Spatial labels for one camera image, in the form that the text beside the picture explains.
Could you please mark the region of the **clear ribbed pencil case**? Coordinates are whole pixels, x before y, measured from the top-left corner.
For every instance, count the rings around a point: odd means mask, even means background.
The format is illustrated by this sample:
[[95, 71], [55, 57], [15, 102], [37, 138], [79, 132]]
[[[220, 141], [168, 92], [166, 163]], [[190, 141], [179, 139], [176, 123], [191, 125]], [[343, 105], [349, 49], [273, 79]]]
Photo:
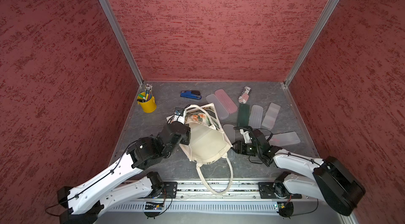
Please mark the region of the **clear ribbed pencil case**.
[[259, 105], [252, 106], [248, 123], [252, 129], [259, 129], [261, 127], [263, 111], [264, 109]]

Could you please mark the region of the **floral canvas tote bag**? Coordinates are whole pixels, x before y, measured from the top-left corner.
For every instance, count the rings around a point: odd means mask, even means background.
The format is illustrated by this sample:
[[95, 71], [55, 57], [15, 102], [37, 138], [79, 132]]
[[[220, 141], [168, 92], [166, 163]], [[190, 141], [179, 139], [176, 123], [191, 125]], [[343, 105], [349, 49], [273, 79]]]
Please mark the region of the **floral canvas tote bag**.
[[[180, 148], [189, 161], [196, 163], [197, 173], [206, 189], [213, 195], [224, 195], [231, 188], [234, 171], [227, 157], [231, 143], [223, 130], [215, 107], [212, 103], [203, 106], [189, 105], [185, 108], [185, 111], [184, 124], [187, 124], [191, 129], [190, 144], [180, 144]], [[166, 118], [168, 123], [172, 123], [173, 116], [174, 114]], [[222, 191], [216, 191], [204, 178], [201, 167], [215, 163], [220, 159], [226, 160], [231, 175], [227, 187]]]

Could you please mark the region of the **green pencil case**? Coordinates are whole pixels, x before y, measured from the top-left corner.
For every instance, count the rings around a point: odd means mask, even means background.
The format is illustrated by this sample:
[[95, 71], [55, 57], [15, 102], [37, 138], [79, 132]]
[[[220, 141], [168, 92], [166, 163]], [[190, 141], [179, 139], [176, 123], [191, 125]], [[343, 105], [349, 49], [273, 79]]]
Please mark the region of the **green pencil case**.
[[250, 106], [248, 104], [239, 104], [238, 116], [237, 116], [237, 126], [246, 127], [250, 120]]

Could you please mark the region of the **pink pencil case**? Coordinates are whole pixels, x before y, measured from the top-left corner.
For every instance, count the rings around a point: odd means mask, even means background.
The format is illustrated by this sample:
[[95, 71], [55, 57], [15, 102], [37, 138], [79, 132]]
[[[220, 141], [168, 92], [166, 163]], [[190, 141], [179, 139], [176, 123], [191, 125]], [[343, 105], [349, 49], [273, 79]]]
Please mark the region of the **pink pencil case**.
[[237, 112], [238, 110], [237, 105], [233, 102], [233, 100], [223, 89], [217, 90], [215, 92], [215, 95], [229, 114]]

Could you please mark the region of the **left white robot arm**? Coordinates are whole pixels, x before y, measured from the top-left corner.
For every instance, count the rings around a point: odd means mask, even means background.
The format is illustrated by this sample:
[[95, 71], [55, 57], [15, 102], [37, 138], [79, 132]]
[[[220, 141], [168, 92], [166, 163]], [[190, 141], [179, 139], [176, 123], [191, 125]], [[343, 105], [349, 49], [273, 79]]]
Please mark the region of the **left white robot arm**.
[[142, 137], [130, 143], [124, 154], [111, 166], [77, 187], [63, 187], [58, 204], [65, 211], [58, 215], [62, 224], [92, 224], [105, 211], [136, 198], [157, 197], [165, 193], [158, 172], [149, 172], [136, 182], [127, 179], [160, 163], [178, 148], [188, 145], [191, 129], [178, 121], [167, 123], [155, 137]]

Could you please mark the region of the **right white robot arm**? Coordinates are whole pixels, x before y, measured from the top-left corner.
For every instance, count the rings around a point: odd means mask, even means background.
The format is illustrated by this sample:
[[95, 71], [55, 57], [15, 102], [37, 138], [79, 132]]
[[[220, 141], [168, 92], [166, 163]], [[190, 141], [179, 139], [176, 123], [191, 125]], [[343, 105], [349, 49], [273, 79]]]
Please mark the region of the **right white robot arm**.
[[301, 194], [324, 201], [335, 212], [349, 216], [366, 194], [361, 182], [335, 157], [312, 158], [292, 153], [269, 143], [260, 129], [236, 127], [244, 140], [232, 144], [241, 155], [259, 158], [260, 164], [283, 170], [273, 183], [276, 197], [288, 199]]

